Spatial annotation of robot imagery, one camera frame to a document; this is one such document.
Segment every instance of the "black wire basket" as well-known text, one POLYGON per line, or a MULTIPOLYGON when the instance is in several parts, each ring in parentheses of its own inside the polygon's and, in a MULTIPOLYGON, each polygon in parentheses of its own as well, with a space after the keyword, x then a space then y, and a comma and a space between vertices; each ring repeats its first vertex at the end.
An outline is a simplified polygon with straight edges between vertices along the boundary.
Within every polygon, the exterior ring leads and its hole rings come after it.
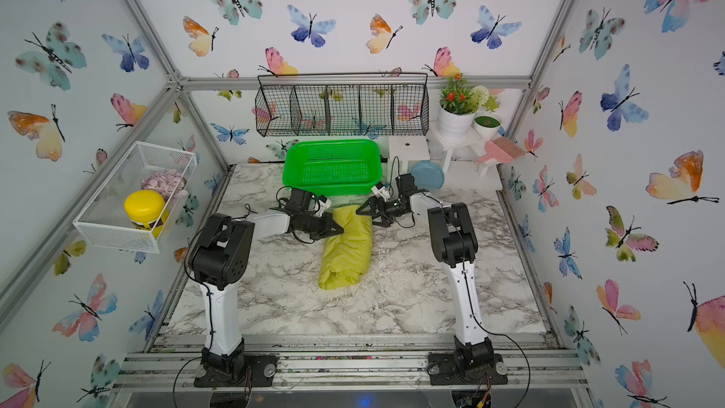
POLYGON ((259 76, 257 132, 267 136, 421 136, 428 75, 349 73, 259 76))

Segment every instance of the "yellow jar lid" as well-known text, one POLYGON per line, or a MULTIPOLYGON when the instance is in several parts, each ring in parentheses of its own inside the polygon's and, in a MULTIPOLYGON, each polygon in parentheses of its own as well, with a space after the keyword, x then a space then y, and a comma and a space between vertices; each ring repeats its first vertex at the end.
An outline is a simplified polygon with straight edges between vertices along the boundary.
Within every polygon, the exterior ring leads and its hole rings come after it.
POLYGON ((159 217, 165 204, 161 194, 149 189, 142 189, 129 195, 123 202, 123 208, 133 222, 148 224, 159 217))

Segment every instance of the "green plastic basket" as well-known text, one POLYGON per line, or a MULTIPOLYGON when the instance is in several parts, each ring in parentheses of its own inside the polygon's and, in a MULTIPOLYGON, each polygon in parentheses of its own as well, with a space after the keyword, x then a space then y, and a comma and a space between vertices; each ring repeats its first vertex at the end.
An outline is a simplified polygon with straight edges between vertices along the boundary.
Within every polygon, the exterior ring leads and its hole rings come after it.
POLYGON ((369 194, 383 177, 378 144, 369 139, 301 142, 291 147, 282 181, 317 195, 369 194))

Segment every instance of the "white wire basket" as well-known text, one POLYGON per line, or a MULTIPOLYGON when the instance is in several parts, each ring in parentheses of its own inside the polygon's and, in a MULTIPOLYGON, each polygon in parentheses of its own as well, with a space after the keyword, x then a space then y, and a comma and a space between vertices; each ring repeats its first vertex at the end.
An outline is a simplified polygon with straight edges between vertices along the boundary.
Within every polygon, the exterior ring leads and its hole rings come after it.
POLYGON ((178 204, 183 204, 186 200, 186 198, 174 200, 176 194, 183 189, 181 180, 174 186, 174 194, 169 197, 159 214, 160 218, 165 212, 169 212, 169 217, 162 225, 163 230, 158 238, 154 237, 153 230, 137 228, 128 218, 123 203, 129 195, 140 190, 141 183, 145 179, 156 172, 170 168, 181 173, 182 180, 189 180, 196 168, 196 155, 175 148, 134 142, 111 175, 73 221, 73 225, 86 243, 114 249, 158 253, 158 240, 168 234, 176 218, 174 210, 178 212, 178 208, 181 208, 178 204))

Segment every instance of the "wire basket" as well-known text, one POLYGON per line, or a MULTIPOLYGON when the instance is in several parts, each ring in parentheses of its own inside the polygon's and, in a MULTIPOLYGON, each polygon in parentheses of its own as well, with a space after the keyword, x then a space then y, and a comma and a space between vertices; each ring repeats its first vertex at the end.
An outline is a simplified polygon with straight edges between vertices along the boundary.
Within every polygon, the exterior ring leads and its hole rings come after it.
POLYGON ((173 210, 177 204, 183 203, 174 201, 176 193, 181 190, 180 181, 159 214, 161 218, 164 212, 169 212, 159 238, 154 237, 153 230, 137 228, 128 218, 123 203, 129 195, 140 190, 145 179, 170 168, 181 173, 181 179, 188 180, 196 168, 196 155, 175 148, 134 142, 83 207, 73 225, 86 242, 94 246, 158 253, 158 239, 168 234, 168 229, 174 224, 173 210))
POLYGON ((258 76, 257 132, 267 136, 420 136, 428 132, 428 75, 258 76))

